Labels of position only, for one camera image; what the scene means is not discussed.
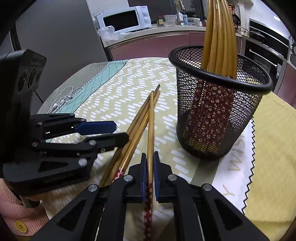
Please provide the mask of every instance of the yellow button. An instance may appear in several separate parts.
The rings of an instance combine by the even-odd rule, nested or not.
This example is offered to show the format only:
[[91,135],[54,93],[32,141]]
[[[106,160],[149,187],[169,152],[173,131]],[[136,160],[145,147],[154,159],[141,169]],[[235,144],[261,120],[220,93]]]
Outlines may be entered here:
[[22,233],[26,233],[27,232],[27,227],[26,225],[21,222],[21,221],[16,221],[15,222],[15,226],[17,227],[17,229],[22,232]]

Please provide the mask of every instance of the yellow cloth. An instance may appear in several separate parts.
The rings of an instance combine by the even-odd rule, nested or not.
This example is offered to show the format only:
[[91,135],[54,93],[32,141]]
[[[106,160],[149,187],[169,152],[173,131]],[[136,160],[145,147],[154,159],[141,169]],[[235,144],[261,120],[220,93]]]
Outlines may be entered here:
[[279,240],[296,215],[296,110],[270,93],[254,121],[255,168],[244,211],[270,241]]

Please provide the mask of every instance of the faucet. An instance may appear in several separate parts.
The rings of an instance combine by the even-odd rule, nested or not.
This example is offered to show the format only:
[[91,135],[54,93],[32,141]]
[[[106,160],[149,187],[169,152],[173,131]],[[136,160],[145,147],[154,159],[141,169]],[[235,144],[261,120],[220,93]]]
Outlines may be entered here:
[[181,22],[183,23],[184,21],[180,21],[178,5],[180,5],[181,11],[185,11],[185,7],[182,0],[175,0],[175,6],[177,11],[177,25],[181,25]]

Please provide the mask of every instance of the oven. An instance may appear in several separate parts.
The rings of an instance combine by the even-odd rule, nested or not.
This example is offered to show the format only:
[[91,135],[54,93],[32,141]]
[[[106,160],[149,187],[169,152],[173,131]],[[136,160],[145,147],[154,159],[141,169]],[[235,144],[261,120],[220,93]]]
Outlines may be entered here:
[[287,60],[273,49],[253,39],[246,40],[244,55],[266,70],[272,79],[273,92],[276,94],[284,77]]

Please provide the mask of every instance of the frying pan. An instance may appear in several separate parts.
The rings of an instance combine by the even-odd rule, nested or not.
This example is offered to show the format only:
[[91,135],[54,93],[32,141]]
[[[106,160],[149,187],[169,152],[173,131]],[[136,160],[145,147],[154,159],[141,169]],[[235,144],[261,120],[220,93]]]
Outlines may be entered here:
[[292,53],[296,55],[296,43],[292,44]]
[[233,22],[235,23],[236,26],[240,26],[241,21],[240,21],[239,16],[237,16],[236,14],[233,14],[232,15],[232,20],[233,20]]

